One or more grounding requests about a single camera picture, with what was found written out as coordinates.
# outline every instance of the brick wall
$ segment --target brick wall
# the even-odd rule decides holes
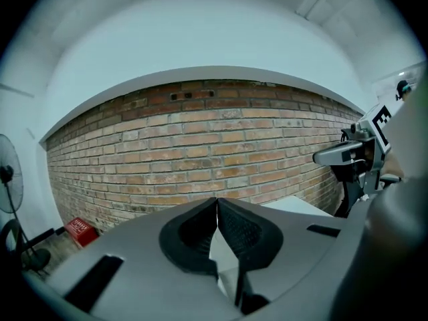
[[[311,92],[247,81],[158,86],[101,104],[47,140],[63,221],[101,230],[205,197],[287,195],[332,212],[340,185],[312,153],[359,115]]]

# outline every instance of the white ceiling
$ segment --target white ceiling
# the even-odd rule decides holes
[[[41,0],[22,28],[23,37],[59,60],[91,28],[136,0]],[[387,0],[270,0],[318,24],[352,57],[403,26]]]

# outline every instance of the fan stand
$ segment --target fan stand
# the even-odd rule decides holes
[[[11,205],[12,213],[15,216],[15,219],[19,222],[18,215],[16,213],[15,207],[13,206],[12,196],[11,196],[11,193],[9,190],[9,186],[7,185],[8,182],[10,182],[12,180],[12,176],[13,176],[13,169],[9,165],[7,165],[6,167],[0,167],[0,180],[6,188],[7,197],[9,199],[9,203]],[[22,230],[22,235],[23,235],[23,238],[24,238],[26,244],[28,245],[31,252],[33,253],[31,255],[27,254],[28,260],[25,262],[25,268],[29,269],[29,270],[33,270],[35,272],[38,272],[38,271],[42,270],[47,265],[47,263],[50,260],[51,253],[46,249],[34,250],[34,248],[32,246],[30,246],[28,238],[27,238],[24,230],[22,228],[21,228],[21,230]]]

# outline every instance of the red box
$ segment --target red box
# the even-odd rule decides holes
[[[95,228],[79,217],[71,220],[67,225],[64,226],[64,228],[82,247],[98,238]]]

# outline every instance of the black slot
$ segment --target black slot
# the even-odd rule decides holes
[[[319,233],[319,234],[328,235],[329,237],[335,237],[335,238],[337,238],[337,236],[340,233],[340,230],[337,228],[331,228],[331,227],[326,227],[321,225],[311,225],[307,228],[307,230],[315,233]]]
[[[123,259],[105,255],[67,294],[66,301],[89,312],[122,263]]]

